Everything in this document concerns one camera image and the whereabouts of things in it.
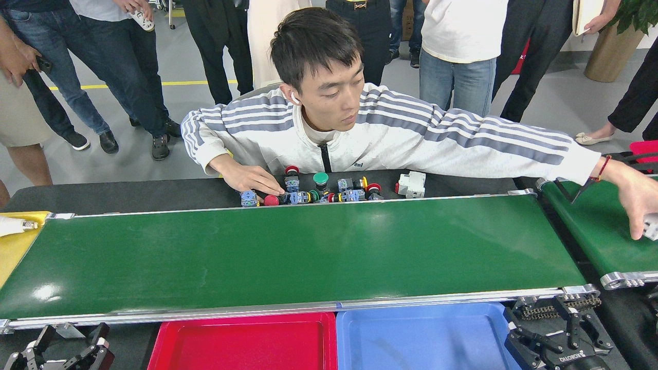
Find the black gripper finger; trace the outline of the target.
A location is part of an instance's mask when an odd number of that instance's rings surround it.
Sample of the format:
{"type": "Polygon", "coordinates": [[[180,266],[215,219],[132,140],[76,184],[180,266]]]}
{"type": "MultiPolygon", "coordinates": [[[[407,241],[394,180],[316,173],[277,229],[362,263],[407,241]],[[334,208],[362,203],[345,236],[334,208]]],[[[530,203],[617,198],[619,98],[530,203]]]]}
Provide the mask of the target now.
{"type": "Polygon", "coordinates": [[[73,356],[64,362],[64,369],[109,369],[115,358],[109,349],[106,337],[109,326],[100,323],[89,334],[90,345],[83,349],[79,355],[73,356]]]}
{"type": "Polygon", "coordinates": [[[46,362],[43,353],[47,351],[55,334],[56,329],[52,325],[46,325],[39,337],[30,342],[23,351],[10,354],[3,369],[43,369],[46,362]]]}

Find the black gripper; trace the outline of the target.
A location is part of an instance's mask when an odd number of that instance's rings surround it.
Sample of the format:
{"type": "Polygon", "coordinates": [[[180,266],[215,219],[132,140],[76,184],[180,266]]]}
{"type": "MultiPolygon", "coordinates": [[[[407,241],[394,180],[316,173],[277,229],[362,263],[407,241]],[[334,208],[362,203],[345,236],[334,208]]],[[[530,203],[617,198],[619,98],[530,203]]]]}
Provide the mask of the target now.
{"type": "Polygon", "coordinates": [[[613,340],[601,322],[573,307],[566,307],[565,320],[568,347],[513,325],[505,347],[522,369],[538,369],[542,361],[546,369],[611,369],[602,357],[613,349],[613,340]]]}

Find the seated person's right hand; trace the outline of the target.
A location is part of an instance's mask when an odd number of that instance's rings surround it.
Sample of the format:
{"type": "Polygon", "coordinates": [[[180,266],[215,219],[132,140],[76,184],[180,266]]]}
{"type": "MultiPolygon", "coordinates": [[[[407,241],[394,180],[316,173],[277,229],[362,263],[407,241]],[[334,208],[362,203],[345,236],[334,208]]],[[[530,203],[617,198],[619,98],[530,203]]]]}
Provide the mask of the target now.
{"type": "Polygon", "coordinates": [[[260,166],[231,165],[222,171],[222,176],[238,192],[254,190],[273,196],[284,194],[278,181],[260,166]]]}

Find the seated person's left hand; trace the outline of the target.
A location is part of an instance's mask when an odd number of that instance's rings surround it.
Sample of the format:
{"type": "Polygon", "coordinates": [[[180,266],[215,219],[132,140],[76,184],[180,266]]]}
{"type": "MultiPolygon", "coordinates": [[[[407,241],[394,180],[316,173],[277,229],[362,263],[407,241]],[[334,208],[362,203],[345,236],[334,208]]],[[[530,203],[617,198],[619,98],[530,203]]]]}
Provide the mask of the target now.
{"type": "Polygon", "coordinates": [[[619,199],[627,211],[630,235],[637,241],[643,236],[644,217],[657,212],[657,182],[620,161],[607,162],[602,179],[618,187],[619,199]]]}

